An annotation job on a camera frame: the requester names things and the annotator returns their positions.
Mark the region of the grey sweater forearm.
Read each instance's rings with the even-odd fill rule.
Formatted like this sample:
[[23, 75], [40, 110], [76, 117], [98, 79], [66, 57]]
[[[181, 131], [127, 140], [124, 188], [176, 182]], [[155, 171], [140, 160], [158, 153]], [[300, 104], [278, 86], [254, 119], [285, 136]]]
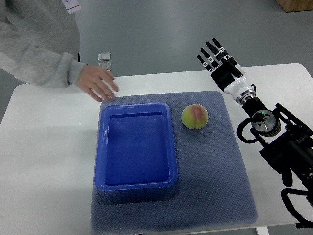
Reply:
[[74, 19], [0, 23], [0, 67], [24, 83], [46, 88], [76, 84], [80, 34]]

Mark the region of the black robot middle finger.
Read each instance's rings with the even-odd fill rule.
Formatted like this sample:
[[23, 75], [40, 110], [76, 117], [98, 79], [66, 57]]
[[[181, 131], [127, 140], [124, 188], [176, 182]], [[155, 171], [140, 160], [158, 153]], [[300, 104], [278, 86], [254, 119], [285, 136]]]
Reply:
[[[211, 51], [211, 53], [213, 54], [213, 52], [215, 51], [215, 46], [213, 46], [211, 43], [209, 42], [206, 42], [206, 45], [208, 47], [208, 49]], [[214, 55], [214, 58], [213, 58], [219, 65], [221, 64], [220, 60], [218, 60], [215, 55]]]

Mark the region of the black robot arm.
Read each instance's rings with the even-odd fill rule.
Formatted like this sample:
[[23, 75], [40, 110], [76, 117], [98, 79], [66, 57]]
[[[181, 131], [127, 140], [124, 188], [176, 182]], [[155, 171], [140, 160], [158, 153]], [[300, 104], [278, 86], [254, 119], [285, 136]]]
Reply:
[[281, 198], [289, 213], [298, 221], [297, 228], [312, 228], [312, 221], [296, 211], [289, 195], [305, 196], [313, 203], [313, 131], [284, 106], [277, 103], [269, 110], [257, 97], [256, 85], [248, 84], [246, 73], [216, 38], [206, 42], [197, 56], [210, 72], [216, 85], [230, 94], [248, 114], [237, 127], [237, 137], [244, 143], [259, 142], [261, 156], [282, 176], [286, 186]]

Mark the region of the person's bare hand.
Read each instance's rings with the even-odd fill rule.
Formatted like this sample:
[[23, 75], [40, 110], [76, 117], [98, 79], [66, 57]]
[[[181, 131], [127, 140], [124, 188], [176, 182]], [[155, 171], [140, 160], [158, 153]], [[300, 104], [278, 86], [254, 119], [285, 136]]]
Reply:
[[76, 85], [98, 102], [110, 101], [115, 98], [114, 92], [119, 91], [119, 87], [115, 83], [115, 77], [111, 72], [93, 65], [84, 66]]

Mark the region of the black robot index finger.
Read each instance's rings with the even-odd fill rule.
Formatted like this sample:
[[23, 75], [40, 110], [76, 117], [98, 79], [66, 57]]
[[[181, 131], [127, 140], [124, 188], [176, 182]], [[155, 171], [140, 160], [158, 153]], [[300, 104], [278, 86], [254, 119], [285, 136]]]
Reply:
[[225, 49], [216, 38], [212, 38], [212, 41], [215, 44], [215, 51], [213, 52], [213, 54], [218, 60], [221, 60], [225, 56]]

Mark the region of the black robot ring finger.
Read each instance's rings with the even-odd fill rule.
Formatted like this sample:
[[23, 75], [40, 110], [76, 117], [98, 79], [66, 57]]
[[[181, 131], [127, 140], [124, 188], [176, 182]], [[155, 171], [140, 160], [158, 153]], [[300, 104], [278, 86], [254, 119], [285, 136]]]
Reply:
[[201, 48], [201, 52], [207, 58], [213, 68], [216, 69], [219, 66], [219, 64], [210, 56], [210, 54], [204, 48]]

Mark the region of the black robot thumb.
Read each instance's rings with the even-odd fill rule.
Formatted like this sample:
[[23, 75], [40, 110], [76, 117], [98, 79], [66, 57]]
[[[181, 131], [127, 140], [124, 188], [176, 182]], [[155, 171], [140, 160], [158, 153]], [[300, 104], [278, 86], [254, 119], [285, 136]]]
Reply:
[[236, 65], [238, 65], [237, 61], [230, 56], [227, 56], [227, 66], [231, 72], [231, 74], [236, 77], [236, 78], [240, 78], [243, 76], [242, 72], [236, 67]]

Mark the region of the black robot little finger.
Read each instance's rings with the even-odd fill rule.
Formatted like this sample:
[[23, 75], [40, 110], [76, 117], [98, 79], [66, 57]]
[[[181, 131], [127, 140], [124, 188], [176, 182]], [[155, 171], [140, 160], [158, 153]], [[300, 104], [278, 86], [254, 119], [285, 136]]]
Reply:
[[197, 56], [197, 59], [210, 73], [213, 73], [214, 69], [200, 55]]

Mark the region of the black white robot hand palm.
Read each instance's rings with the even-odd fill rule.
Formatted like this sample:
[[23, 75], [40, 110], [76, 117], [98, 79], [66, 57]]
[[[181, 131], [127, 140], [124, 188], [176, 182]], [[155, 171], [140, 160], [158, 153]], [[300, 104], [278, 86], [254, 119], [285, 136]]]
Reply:
[[242, 72], [243, 70], [236, 65], [243, 74], [242, 77], [236, 78], [231, 74], [227, 66], [227, 58], [223, 57], [220, 62], [221, 64], [211, 74], [216, 85], [223, 92], [230, 94], [235, 101], [248, 101], [251, 98], [255, 98], [256, 91], [247, 83], [246, 77]]

